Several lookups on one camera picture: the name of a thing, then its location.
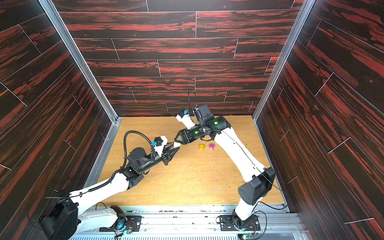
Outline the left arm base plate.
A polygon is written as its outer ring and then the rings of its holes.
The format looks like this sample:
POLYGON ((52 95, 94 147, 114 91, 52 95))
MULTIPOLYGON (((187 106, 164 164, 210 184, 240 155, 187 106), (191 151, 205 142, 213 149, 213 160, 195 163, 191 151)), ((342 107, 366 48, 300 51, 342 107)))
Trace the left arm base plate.
POLYGON ((140 230, 141 220, 142 216, 120 216, 111 227, 99 228, 99 231, 124 234, 138 232, 140 230))

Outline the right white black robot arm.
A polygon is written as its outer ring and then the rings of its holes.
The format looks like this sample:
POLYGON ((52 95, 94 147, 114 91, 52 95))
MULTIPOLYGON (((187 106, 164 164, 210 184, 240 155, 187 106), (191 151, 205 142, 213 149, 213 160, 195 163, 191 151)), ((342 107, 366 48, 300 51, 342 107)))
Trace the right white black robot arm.
POLYGON ((276 172, 272 167, 266 168, 250 153, 225 117, 215 117, 206 104, 193 108, 193 113, 198 124, 193 122, 188 110, 177 114, 177 120, 186 128, 178 132, 175 141, 187 145, 209 136, 234 162, 245 181, 238 188, 241 200, 233 211, 233 221, 240 229, 250 220, 256 205, 272 189, 276 172))

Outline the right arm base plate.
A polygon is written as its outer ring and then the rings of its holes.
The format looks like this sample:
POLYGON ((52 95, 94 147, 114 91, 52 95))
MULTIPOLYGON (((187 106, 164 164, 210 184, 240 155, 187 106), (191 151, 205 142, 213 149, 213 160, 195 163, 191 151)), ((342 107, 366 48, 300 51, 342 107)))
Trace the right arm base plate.
POLYGON ((220 215, 216 218, 216 223, 220 225, 221 231, 253 231, 261 230, 259 219, 252 215, 245 221, 234 220, 233 215, 220 215))

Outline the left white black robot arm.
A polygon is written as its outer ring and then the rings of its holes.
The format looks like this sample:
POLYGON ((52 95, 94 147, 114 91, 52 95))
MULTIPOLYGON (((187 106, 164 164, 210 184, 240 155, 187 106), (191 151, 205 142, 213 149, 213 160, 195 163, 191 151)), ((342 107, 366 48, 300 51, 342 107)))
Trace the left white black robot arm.
POLYGON ((90 207, 103 200, 125 192, 136 186, 145 172, 163 162, 167 165, 180 149, 179 143, 169 143, 160 147, 153 145, 150 154, 143 148, 135 148, 125 154, 125 166, 100 183, 72 191, 65 197, 53 197, 39 218, 45 236, 49 240, 68 240, 85 227, 81 216, 90 207))

